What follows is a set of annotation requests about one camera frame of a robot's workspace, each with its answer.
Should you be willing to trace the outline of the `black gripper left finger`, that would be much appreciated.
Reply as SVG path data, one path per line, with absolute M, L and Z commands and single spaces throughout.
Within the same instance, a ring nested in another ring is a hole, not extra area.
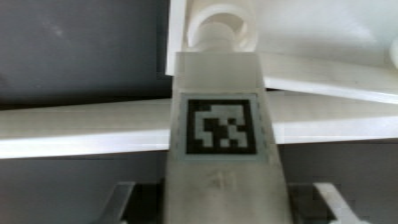
M 163 183 L 115 184 L 99 224 L 163 224 Z

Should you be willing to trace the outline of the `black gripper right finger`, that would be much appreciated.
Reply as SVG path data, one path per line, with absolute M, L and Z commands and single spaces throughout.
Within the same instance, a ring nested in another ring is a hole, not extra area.
M 332 183 L 293 183 L 288 193 L 293 224 L 371 224 L 353 213 Z

